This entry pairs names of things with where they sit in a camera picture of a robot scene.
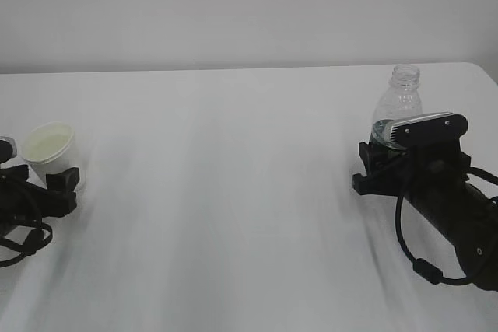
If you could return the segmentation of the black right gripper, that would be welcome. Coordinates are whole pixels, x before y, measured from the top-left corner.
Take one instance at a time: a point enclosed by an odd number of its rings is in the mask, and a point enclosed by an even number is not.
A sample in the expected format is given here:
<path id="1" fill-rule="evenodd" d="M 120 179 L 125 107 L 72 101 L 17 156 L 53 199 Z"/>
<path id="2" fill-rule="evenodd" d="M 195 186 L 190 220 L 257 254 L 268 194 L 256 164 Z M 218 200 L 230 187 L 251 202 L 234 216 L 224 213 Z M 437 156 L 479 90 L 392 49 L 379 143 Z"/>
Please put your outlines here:
<path id="1" fill-rule="evenodd" d="M 420 204 L 436 200 L 471 204 L 468 184 L 470 156 L 459 145 L 426 145 L 402 151 L 377 142 L 360 142 L 359 157 L 366 174 L 352 176 L 352 188 L 360 195 L 398 197 Z"/>

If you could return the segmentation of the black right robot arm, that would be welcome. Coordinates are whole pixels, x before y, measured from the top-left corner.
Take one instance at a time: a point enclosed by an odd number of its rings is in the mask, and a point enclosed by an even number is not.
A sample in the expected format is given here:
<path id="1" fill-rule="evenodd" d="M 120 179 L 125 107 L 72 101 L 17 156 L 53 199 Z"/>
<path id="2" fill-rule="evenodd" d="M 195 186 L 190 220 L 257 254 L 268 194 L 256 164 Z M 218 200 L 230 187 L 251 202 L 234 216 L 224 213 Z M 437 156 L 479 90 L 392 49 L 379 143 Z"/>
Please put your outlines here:
<path id="1" fill-rule="evenodd" d="M 395 234 L 415 273 L 433 285 L 497 290 L 497 200 L 468 182 L 474 175 L 496 183 L 496 176 L 473 167 L 457 140 L 405 150 L 360 142 L 359 157 L 366 172 L 353 175 L 352 187 L 360 195 L 395 197 Z M 453 246 L 464 277 L 448 278 L 409 250 L 402 232 L 405 202 Z"/>

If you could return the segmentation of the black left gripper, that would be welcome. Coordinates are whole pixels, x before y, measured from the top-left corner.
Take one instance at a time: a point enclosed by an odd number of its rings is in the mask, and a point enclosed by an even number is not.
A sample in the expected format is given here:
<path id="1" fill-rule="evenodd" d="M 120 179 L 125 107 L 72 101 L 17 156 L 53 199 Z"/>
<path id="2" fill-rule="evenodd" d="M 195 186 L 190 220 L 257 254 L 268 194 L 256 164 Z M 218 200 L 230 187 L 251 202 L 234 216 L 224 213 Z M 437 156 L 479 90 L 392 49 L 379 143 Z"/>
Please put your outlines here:
<path id="1" fill-rule="evenodd" d="M 19 165 L 1 170 L 1 223 L 39 222 L 42 218 L 63 218 L 77 207 L 79 168 L 46 175 L 46 187 L 28 181 L 29 167 Z"/>

